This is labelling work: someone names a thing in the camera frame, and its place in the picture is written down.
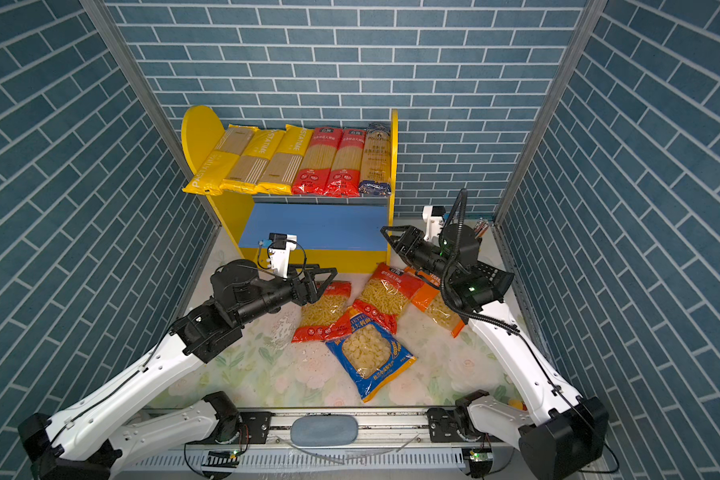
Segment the blue Moli spaghetti bag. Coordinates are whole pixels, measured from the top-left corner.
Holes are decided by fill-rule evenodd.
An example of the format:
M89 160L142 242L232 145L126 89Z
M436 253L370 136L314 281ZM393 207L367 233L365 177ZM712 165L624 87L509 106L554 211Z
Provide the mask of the blue Moli spaghetti bag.
M383 123L368 126L358 189L367 195L387 197L391 194L390 129Z

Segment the red spaghetti bag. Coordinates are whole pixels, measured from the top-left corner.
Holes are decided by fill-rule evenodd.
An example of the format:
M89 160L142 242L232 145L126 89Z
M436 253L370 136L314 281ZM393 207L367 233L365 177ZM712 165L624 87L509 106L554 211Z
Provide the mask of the red spaghetti bag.
M292 184L294 195L323 195L343 130L319 127L313 131L309 146Z
M359 178L366 139L362 129L344 129L339 143L325 195L329 197L359 197Z

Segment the yellow spaghetti bag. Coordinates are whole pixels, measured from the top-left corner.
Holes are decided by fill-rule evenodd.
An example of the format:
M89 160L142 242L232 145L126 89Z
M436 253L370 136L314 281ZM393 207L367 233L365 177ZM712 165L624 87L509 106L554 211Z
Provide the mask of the yellow spaghetti bag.
M182 191L197 195L221 195L223 180L258 132L257 127L230 125Z
M255 186L256 194L291 195L314 131L287 125L272 159Z
M272 160L284 136L284 130L255 131L240 158L222 180L221 189L243 194L254 194L259 179Z

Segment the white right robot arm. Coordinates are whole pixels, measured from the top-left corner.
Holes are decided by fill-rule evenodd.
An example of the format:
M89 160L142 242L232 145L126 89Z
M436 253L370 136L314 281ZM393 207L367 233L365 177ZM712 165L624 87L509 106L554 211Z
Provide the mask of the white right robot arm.
M588 474L590 464L611 450L605 442L609 413L598 398L583 397L566 381L521 330L504 303L514 276L480 261L481 241L465 223L466 207L467 192L460 190L437 232L413 225L380 232L417 276L438 278L446 306L489 347L524 405L515 408L477 390L452 409L429 410L430 437L502 440L538 479Z

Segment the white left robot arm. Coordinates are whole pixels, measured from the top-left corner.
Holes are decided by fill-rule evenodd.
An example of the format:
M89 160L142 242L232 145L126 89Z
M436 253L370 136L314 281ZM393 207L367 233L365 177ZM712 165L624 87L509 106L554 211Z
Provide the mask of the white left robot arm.
M223 392L173 414L135 419L165 388L240 340L246 324L283 306L317 302L334 268L288 267L283 277L237 259L211 277L212 296L175 320L142 358L93 393L52 416L35 413L18 427L35 479L108 479L170 448L198 441L246 445L238 408Z

